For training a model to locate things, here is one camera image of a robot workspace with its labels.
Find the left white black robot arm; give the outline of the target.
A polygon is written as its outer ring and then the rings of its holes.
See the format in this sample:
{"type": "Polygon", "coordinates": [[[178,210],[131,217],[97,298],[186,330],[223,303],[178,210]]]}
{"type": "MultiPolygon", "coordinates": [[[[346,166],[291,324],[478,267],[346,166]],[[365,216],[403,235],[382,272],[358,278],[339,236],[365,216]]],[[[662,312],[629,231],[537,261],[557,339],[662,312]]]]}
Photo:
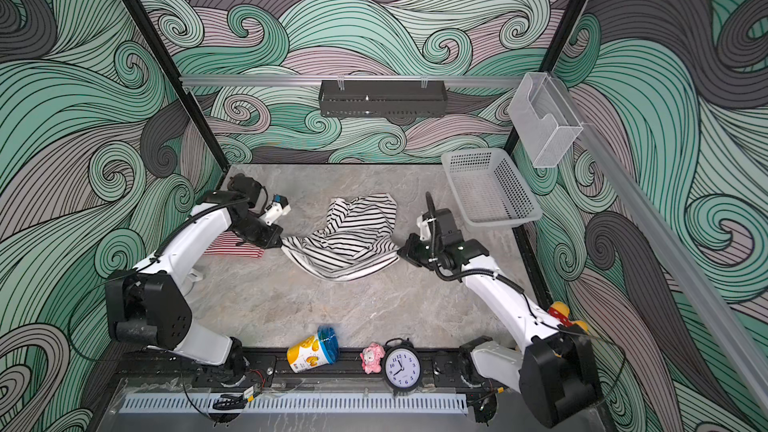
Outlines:
{"type": "Polygon", "coordinates": [[[231,177],[226,189],[207,193],[155,251],[110,275],[104,286],[110,338],[208,366],[229,386],[240,382],[248,369],[241,341],[211,331],[193,316],[187,296],[198,279],[194,266],[225,232],[261,249],[280,247],[277,221],[289,211],[287,197],[269,194],[243,174],[231,177]]]}

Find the black white zebra tank top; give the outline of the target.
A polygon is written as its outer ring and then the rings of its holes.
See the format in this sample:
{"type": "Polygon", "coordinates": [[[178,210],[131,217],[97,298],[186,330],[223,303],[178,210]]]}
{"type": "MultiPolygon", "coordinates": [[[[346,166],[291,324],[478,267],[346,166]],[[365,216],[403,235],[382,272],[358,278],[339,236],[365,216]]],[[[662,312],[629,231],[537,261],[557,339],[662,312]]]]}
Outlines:
{"type": "Polygon", "coordinates": [[[284,237],[282,252],[307,274],[328,282],[351,282],[399,260],[393,240],[397,203],[386,193],[335,198],[325,225],[304,237],[284,237]]]}

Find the red white striped tank top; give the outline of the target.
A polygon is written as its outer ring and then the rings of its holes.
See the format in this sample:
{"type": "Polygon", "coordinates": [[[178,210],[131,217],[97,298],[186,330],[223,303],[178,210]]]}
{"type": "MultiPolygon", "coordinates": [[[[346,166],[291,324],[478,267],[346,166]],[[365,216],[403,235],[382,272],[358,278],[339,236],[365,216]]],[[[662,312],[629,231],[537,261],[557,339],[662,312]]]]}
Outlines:
{"type": "Polygon", "coordinates": [[[239,238],[233,232],[220,234],[205,250],[204,256],[226,256],[260,259],[264,250],[239,238]]]}

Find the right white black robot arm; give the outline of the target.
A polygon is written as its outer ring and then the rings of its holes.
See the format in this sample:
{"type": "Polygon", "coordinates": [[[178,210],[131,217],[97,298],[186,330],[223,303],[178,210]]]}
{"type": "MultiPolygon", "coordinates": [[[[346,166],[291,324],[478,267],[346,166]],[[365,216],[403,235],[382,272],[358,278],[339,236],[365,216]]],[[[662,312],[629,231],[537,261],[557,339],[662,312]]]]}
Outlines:
{"type": "Polygon", "coordinates": [[[530,299],[478,240],[467,240],[452,212],[425,196],[427,210],[417,220],[398,255],[444,282],[474,292],[504,325],[515,343],[503,347],[484,339],[469,351],[470,369],[482,379],[509,387],[537,421],[552,428],[603,396],[591,336],[564,323],[530,299]]]}

